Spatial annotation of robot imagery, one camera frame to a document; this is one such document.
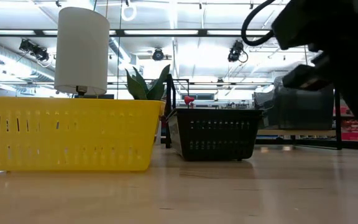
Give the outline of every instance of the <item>wooden table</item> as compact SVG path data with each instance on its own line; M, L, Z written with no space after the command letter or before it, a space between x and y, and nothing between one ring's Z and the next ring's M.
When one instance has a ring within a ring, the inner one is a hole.
M358 223L358 151L255 150L146 172L2 172L0 223Z

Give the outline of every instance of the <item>lamp shade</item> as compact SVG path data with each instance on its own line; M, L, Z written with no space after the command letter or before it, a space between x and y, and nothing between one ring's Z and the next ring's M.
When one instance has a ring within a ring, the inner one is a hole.
M67 7L59 12L55 89L87 95L107 92L109 22L97 12Z

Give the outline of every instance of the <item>basket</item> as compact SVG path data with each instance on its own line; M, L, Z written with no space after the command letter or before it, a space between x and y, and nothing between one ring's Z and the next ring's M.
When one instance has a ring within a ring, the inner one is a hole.
M168 116L172 146L188 161L248 159L259 110L174 109Z
M146 170L162 104L0 97L0 170Z

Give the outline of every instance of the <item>yellow plastic basket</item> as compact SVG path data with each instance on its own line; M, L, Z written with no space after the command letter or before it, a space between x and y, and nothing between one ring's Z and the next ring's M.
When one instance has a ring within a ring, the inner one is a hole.
M146 170L162 101L0 97L0 170Z

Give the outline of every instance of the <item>green plant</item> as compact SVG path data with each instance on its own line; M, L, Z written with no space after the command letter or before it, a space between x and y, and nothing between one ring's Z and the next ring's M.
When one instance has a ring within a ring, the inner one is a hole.
M134 67L136 76L130 76L127 71L128 91L135 100L161 100L164 94L164 81L169 74L170 65L167 65L162 71L158 80L153 80L150 88L147 86L143 77Z

